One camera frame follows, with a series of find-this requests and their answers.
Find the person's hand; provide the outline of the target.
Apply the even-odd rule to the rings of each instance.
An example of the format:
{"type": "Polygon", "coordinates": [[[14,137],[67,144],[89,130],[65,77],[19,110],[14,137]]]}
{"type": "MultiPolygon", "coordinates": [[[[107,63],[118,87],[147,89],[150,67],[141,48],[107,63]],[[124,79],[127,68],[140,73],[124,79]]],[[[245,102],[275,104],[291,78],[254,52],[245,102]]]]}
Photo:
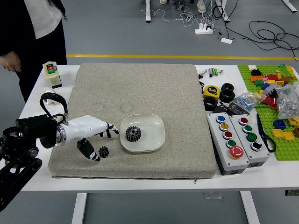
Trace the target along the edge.
{"type": "Polygon", "coordinates": [[[1,56],[0,64],[7,71],[21,72],[21,61],[19,59],[19,56],[14,51],[1,56]]]}

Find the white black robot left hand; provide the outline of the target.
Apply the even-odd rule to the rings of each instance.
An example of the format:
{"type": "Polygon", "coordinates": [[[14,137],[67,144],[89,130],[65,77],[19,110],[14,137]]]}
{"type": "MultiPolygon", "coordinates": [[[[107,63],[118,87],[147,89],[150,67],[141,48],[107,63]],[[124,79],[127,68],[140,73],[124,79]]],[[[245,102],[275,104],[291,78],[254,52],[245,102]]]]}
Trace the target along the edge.
{"type": "Polygon", "coordinates": [[[87,138],[97,134],[102,137],[104,132],[110,138],[110,130],[119,134],[118,129],[113,124],[90,115],[85,115],[69,120],[68,124],[62,123],[57,126],[56,146],[63,146],[72,140],[77,140],[77,148],[86,158],[100,161],[100,157],[96,154],[87,138]]]}

